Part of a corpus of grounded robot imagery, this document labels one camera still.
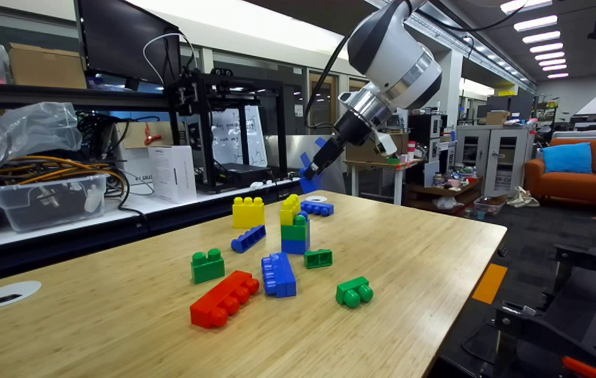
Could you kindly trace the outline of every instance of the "floor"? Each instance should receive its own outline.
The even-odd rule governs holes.
[[[507,267],[507,272],[493,304],[468,299],[461,316],[443,345],[443,360],[457,363],[468,371],[481,371],[482,366],[488,366],[494,357],[494,329],[488,326],[494,308],[504,301],[538,306],[544,301],[544,290],[548,290],[553,282],[553,244],[596,245],[594,215],[596,208],[560,203],[544,203],[538,208],[517,209],[505,206],[497,215],[493,215],[490,222],[507,227],[507,235],[500,245],[501,255],[493,258],[493,263]],[[573,313],[569,316],[573,316],[573,324],[566,320],[566,331],[582,331],[594,313],[594,301],[574,301],[581,313],[590,314],[581,314],[582,318],[578,318],[574,308],[571,308]],[[533,363],[519,360],[505,369],[504,376],[555,376],[553,363],[555,360],[552,360],[552,357],[533,357]]]

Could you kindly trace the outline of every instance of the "ceiling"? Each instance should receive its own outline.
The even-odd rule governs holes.
[[[373,13],[373,5],[368,5],[364,0],[327,0],[327,1],[250,0],[250,1],[338,33],[348,33],[349,30],[356,26],[360,19]],[[436,3],[449,16],[461,20],[468,26],[482,26],[504,19],[505,15],[500,10],[501,1],[505,0],[431,0],[431,3]],[[511,65],[517,65],[522,72],[526,72],[533,81],[545,81],[548,74],[542,72],[537,60],[528,52],[528,45],[522,44],[522,36],[514,32],[511,24],[549,13],[557,15],[557,30],[563,32],[571,77],[596,75],[596,40],[588,38],[596,20],[596,0],[553,0],[552,5],[517,13],[504,24],[479,33],[479,38],[485,44],[488,44],[493,49],[507,57]],[[430,40],[422,42],[428,44],[434,52],[444,49],[440,44],[434,44]],[[463,63],[463,77],[479,80],[488,85],[501,84],[500,77],[490,75],[488,72],[468,60]]]

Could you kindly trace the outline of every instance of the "workbench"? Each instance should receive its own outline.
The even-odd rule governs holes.
[[[34,295],[0,308],[0,376],[422,376],[470,297],[505,229],[317,190],[336,214],[311,217],[313,248],[333,265],[305,271],[290,255],[297,295],[255,294],[223,329],[190,326],[189,306],[215,282],[190,284],[190,254],[218,245],[226,272],[260,272],[279,249],[279,203],[269,235],[246,254],[231,215],[27,271]],[[364,274],[358,308],[336,286]]]

